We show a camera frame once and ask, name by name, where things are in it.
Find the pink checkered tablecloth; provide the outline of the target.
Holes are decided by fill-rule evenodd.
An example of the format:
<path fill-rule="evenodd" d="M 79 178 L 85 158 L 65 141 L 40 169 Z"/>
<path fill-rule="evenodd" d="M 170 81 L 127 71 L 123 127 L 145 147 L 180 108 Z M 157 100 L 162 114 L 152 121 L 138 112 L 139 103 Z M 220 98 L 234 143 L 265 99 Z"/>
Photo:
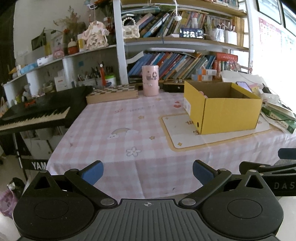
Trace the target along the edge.
<path fill-rule="evenodd" d="M 184 114 L 181 93 L 90 104 L 76 118 L 47 169 L 63 174 L 99 160 L 103 177 L 96 187 L 115 199 L 150 199 L 185 194 L 200 183 L 192 165 L 202 160 L 214 169 L 238 172 L 242 161 L 274 164 L 280 148 L 295 147 L 295 135 L 272 128 L 242 138 L 174 149 L 162 118 Z"/>

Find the cream desk mat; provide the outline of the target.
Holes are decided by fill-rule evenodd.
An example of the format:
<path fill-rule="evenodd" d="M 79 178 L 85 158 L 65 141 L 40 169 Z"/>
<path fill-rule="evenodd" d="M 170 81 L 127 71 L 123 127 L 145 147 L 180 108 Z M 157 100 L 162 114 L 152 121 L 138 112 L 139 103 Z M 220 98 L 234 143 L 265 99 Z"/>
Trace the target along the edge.
<path fill-rule="evenodd" d="M 260 116 L 257 126 L 251 130 L 232 132 L 229 129 L 213 128 L 199 130 L 188 114 L 163 115 L 159 117 L 160 124 L 168 141 L 169 147 L 174 151 L 189 151 L 205 145 L 225 143 L 242 139 L 255 134 L 270 131 L 270 124 Z"/>

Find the yellow cardboard box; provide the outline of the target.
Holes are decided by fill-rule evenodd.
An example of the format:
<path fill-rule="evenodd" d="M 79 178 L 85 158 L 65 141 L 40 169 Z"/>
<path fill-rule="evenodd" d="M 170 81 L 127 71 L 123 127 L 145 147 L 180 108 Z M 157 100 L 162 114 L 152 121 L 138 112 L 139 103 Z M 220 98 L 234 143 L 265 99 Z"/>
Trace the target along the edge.
<path fill-rule="evenodd" d="M 262 99 L 231 82 L 185 81 L 184 109 L 199 130 L 256 128 Z"/>

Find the black electronic keyboard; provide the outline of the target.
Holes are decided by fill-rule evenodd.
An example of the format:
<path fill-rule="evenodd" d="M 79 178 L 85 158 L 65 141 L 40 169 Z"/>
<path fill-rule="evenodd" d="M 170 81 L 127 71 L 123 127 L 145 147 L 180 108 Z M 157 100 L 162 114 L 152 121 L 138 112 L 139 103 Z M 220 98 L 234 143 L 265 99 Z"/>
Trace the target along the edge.
<path fill-rule="evenodd" d="M 1 135 L 57 126 L 70 127 L 87 106 L 91 86 L 53 92 L 12 106 L 1 118 Z"/>

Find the smartphone on papers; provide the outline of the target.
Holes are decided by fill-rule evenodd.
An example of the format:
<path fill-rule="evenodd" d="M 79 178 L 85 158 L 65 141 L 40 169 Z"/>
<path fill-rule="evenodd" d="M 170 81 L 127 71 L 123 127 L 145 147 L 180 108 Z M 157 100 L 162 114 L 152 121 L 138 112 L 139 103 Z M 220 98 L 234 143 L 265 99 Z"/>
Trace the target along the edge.
<path fill-rule="evenodd" d="M 248 84 L 244 81 L 237 81 L 236 84 L 245 90 L 248 90 L 249 92 L 252 92 L 251 88 L 248 86 Z"/>

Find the stack of papers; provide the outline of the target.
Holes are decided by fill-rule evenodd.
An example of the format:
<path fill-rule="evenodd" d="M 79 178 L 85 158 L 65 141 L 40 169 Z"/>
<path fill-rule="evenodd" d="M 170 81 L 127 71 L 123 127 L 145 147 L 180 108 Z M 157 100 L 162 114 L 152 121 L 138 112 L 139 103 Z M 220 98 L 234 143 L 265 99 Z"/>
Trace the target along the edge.
<path fill-rule="evenodd" d="M 262 77 L 241 72 L 224 70 L 221 72 L 221 77 L 223 82 L 246 82 L 250 88 L 255 86 L 263 88 L 264 85 L 267 85 Z"/>

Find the wooden chess board box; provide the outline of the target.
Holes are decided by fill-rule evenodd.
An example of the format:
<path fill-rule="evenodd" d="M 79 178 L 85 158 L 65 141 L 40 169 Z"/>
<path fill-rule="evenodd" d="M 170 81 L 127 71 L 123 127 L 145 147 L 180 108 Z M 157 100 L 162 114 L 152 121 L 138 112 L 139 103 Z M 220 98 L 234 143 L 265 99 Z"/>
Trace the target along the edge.
<path fill-rule="evenodd" d="M 88 104 L 135 98 L 138 98 L 138 89 L 134 85 L 118 85 L 116 87 L 94 89 L 93 92 L 86 96 Z"/>

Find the white green lid jar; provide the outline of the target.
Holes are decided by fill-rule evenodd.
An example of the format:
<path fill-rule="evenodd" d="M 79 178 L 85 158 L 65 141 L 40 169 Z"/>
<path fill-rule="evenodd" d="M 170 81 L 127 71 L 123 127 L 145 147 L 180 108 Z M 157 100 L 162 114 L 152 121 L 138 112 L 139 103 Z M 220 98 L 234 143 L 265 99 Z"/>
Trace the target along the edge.
<path fill-rule="evenodd" d="M 116 76 L 113 74 L 106 75 L 105 76 L 105 81 L 106 81 L 106 87 L 116 87 Z"/>

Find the orange red bottle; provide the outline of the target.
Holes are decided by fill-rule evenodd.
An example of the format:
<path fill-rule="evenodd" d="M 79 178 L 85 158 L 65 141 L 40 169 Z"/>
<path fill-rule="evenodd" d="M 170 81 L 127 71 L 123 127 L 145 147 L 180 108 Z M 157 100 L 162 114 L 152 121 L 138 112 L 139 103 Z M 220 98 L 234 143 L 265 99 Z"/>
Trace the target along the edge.
<path fill-rule="evenodd" d="M 105 78 L 104 66 L 101 63 L 99 65 L 99 67 L 100 67 L 100 75 L 101 75 L 101 79 L 102 79 L 102 86 L 106 86 L 106 78 Z"/>

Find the orange white medicine box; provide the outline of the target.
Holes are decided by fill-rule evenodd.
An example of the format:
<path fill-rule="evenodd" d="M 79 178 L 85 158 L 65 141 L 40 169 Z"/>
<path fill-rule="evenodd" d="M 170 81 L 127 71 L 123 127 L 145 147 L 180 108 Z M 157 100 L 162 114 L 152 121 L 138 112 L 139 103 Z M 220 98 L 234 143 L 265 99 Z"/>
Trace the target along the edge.
<path fill-rule="evenodd" d="M 217 70 L 214 69 L 197 69 L 195 74 L 191 75 L 193 81 L 212 81 L 216 76 Z"/>

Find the row of leaning books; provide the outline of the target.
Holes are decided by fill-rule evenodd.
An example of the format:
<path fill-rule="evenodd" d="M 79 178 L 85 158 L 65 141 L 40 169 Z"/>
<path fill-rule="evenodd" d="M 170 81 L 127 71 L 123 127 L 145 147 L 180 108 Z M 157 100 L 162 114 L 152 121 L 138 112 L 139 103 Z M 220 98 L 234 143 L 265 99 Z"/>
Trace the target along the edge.
<path fill-rule="evenodd" d="M 128 67 L 128 77 L 140 78 L 142 66 L 158 66 L 159 79 L 189 79 L 197 74 L 199 69 L 221 70 L 221 63 L 238 62 L 238 56 L 223 52 L 185 53 L 185 52 L 164 52 L 164 51 L 142 51 L 137 56 L 135 63 Z"/>

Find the pink cylinder container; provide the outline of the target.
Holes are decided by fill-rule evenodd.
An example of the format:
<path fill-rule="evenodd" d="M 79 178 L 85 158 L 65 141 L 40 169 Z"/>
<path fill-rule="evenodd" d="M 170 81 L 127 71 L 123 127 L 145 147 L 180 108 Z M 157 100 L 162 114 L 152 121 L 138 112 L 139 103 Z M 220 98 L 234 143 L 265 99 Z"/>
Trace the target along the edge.
<path fill-rule="evenodd" d="M 159 93 L 159 67 L 158 65 L 142 66 L 142 85 L 144 95 L 156 96 Z"/>

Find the white bookshelf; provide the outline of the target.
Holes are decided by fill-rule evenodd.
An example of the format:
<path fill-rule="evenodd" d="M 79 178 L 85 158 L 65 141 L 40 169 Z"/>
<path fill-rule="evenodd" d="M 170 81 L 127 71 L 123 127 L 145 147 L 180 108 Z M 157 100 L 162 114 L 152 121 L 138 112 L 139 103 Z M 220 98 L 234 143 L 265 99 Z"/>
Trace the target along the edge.
<path fill-rule="evenodd" d="M 132 17 L 140 38 L 124 39 L 122 20 Z M 81 85 L 141 82 L 128 77 L 130 63 L 144 51 L 249 52 L 247 13 L 238 1 L 17 1 L 13 15 L 16 71 L 4 84 L 13 106 L 52 91 Z M 180 28 L 203 29 L 204 39 L 180 38 Z"/>

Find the white quilted handbag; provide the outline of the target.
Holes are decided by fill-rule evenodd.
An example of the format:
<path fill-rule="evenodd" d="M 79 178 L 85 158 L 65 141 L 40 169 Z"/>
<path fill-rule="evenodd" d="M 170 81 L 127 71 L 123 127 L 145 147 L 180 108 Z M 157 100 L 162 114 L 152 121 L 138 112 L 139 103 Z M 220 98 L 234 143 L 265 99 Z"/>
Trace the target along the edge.
<path fill-rule="evenodd" d="M 132 25 L 125 25 L 127 20 L 131 20 Z M 139 26 L 132 17 L 127 16 L 122 20 L 122 34 L 124 39 L 140 38 Z"/>

